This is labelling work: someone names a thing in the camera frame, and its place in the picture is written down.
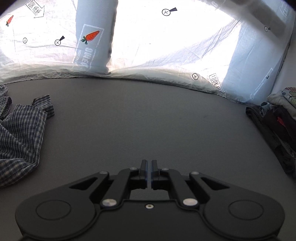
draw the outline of plaid shirt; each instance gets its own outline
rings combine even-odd
[[[1,90],[7,93],[5,88],[0,86],[0,96]],[[31,105],[18,104],[7,115],[11,105],[10,97],[0,98],[0,188],[17,182],[38,166],[45,123],[54,116],[49,95],[34,99]]]

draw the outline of screw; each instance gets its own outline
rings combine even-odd
[[[146,207],[147,209],[152,209],[152,208],[154,208],[154,205],[153,205],[153,204],[147,204],[145,207]]]
[[[198,201],[194,198],[186,198],[183,200],[183,204],[186,206],[195,206],[198,204]]]
[[[117,204],[116,200],[107,198],[102,201],[102,204],[106,207],[113,207]]]

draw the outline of carrot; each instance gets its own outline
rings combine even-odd
[[[84,44],[87,44],[87,41],[91,41],[93,40],[98,34],[99,34],[100,31],[95,31],[93,33],[90,33],[86,36],[83,36],[83,39],[81,40],[82,42],[85,42]]]
[[[11,20],[13,18],[13,15],[8,19],[8,21],[6,22],[6,26],[8,27],[8,24],[10,24]]]

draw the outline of gray table surface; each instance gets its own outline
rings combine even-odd
[[[246,106],[180,87],[98,78],[30,80],[7,85],[13,105],[50,94],[38,168],[0,190],[0,240],[21,233],[15,209],[24,199],[101,170],[111,175],[157,159],[183,175],[199,171],[268,195],[285,209],[279,233],[296,240],[296,185],[286,176]],[[135,190],[132,199],[166,199],[165,191]]]

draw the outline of pile of clothes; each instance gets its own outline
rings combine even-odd
[[[39,164],[46,120],[54,116],[49,95],[31,105],[16,105],[9,114],[12,100],[8,88],[0,85],[0,188],[11,185]]]
[[[267,97],[261,106],[246,108],[282,168],[296,178],[296,87]]]

